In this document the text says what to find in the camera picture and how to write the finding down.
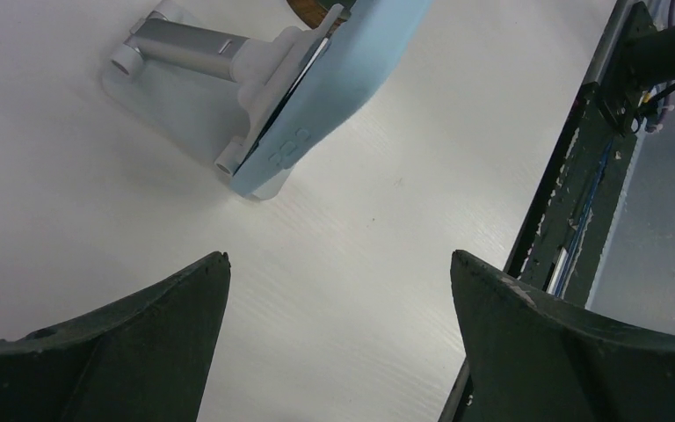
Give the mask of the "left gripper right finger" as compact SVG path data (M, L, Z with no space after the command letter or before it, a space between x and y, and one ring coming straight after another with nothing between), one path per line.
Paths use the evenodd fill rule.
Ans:
M474 421L675 421L675 335L549 295L467 251L451 289Z

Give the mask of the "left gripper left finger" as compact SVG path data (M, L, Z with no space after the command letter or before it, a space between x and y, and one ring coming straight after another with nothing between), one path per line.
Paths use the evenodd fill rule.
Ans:
M0 339L0 421L194 421L229 296L213 252L23 338Z

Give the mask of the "silver white phone stand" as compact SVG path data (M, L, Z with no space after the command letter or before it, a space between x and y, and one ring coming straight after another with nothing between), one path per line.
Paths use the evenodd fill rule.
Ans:
M101 84L234 192L234 171L324 49L342 10L334 5L317 28L289 26L261 40L206 28L180 5L162 1L110 54ZM270 200L295 166L249 196L236 194Z

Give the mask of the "light blue cased phone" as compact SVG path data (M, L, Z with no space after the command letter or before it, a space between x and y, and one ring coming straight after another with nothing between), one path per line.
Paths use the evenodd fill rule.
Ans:
M231 189L253 194L293 168L352 117L399 63L428 1L358 1L329 37L270 126L234 171Z

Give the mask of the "brown round base stand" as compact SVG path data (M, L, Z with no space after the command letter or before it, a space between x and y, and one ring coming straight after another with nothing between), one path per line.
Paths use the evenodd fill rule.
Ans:
M287 0L287 4L295 15L312 29L321 24L328 11L335 4L340 4L343 7L340 16L333 25L334 27L340 26L350 17L351 8L355 3L355 0Z

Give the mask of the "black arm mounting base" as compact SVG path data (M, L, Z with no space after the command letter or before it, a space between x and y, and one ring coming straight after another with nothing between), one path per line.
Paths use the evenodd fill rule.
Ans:
M587 309L643 134L675 92L675 21L659 27L645 1L619 1L559 135L503 269ZM441 412L474 421L466 359Z

